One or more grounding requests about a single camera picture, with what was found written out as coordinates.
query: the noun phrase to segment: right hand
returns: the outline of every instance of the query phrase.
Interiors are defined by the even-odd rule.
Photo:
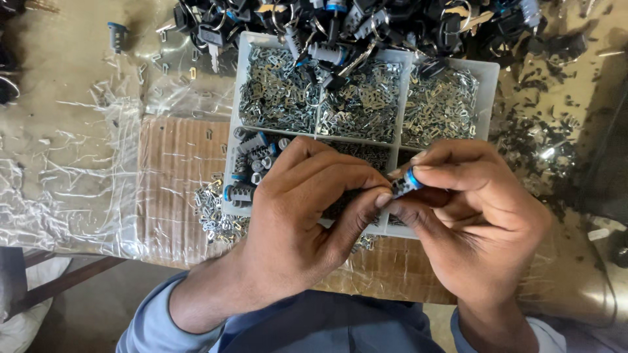
[[[407,168],[424,185],[453,192],[435,209],[411,195],[389,206],[414,229],[443,286],[479,308],[511,299],[551,226],[549,211],[483,141],[438,141]]]

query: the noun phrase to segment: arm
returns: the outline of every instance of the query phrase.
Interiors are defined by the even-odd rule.
[[[155,289],[118,343],[118,352],[211,348],[225,320],[298,294],[338,268],[381,208],[390,183],[368,162],[302,136],[282,152],[255,192],[249,233],[224,257]],[[365,189],[331,228],[322,212]]]
[[[482,141],[436,142],[406,168],[428,188],[389,210],[414,229],[438,279],[458,297],[459,339],[479,352],[538,352],[541,340],[514,292],[550,213]],[[449,190],[448,201],[426,199],[430,187]]]

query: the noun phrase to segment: blue shirt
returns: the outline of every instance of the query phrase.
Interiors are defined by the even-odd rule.
[[[170,293],[186,275],[168,279],[144,299],[116,352],[443,352],[431,339],[420,303],[311,290],[230,317],[205,334],[190,334],[168,311]],[[566,352],[562,335],[540,320],[527,320],[540,353]],[[458,351],[476,353],[460,333],[457,309],[451,326]]]

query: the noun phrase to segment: floor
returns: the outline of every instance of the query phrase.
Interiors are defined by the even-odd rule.
[[[70,269],[88,260],[74,260]],[[113,352],[142,299],[161,281],[179,273],[139,261],[126,261],[55,298],[29,353]],[[426,304],[434,340],[456,352],[449,318],[453,306]]]

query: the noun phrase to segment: finger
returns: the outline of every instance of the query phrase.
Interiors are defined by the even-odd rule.
[[[397,216],[424,244],[453,241],[453,232],[441,222],[429,206],[411,199],[393,200],[387,207]]]
[[[511,182],[516,181],[508,177],[507,174],[512,174],[509,170],[498,170],[495,163],[488,161],[441,166],[418,165],[412,167],[412,172],[414,177],[424,185],[457,191],[477,191],[485,187],[498,187],[504,185],[503,181],[508,181],[508,187],[511,188]]]
[[[302,161],[324,151],[335,151],[335,149],[309,137],[297,136],[290,142],[288,147],[281,152],[279,158],[277,158],[271,168],[271,171],[268,173],[269,175],[283,173],[286,170],[294,168]]]
[[[372,188],[348,204],[340,218],[329,228],[326,252],[331,256],[332,263],[340,266],[347,259],[357,238],[393,199],[392,195],[388,188]]]
[[[442,165],[489,160],[503,162],[490,143],[476,139],[442,139],[412,157],[411,165]]]
[[[361,160],[360,158],[338,153],[337,151],[322,151],[314,157],[308,158],[302,161],[294,168],[285,171],[282,174],[284,181],[283,187],[285,190],[290,190],[293,187],[303,183],[305,180],[316,175],[318,172],[326,169],[331,165],[364,165],[369,166],[369,162]]]
[[[336,202],[342,193],[353,189],[391,188],[377,170],[365,165],[332,165],[290,191],[303,206],[305,214],[322,213]]]
[[[495,163],[478,161],[459,165],[414,166],[414,177],[421,183],[458,191],[475,192],[477,198],[469,206],[483,212],[491,224],[505,229],[521,225],[521,219],[535,219],[534,198],[519,184],[514,175]],[[500,212],[489,212],[491,209]]]
[[[444,189],[424,187],[419,190],[412,190],[402,198],[411,198],[431,207],[444,207],[452,198],[452,194]]]

